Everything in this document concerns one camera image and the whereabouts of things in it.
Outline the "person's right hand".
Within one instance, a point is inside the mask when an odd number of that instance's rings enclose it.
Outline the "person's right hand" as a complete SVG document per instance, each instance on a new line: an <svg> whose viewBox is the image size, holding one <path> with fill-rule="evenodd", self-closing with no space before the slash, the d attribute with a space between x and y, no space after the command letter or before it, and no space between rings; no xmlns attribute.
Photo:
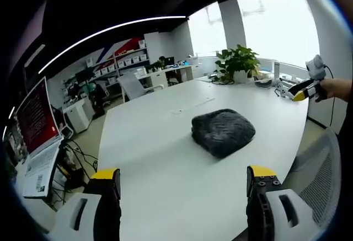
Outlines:
<svg viewBox="0 0 353 241"><path fill-rule="evenodd" d="M327 97L318 97L315 100L316 103L329 98L339 98L345 102L348 102L350 99L352 87L351 80L340 78L326 78L320 82L320 86L325 90Z"/></svg>

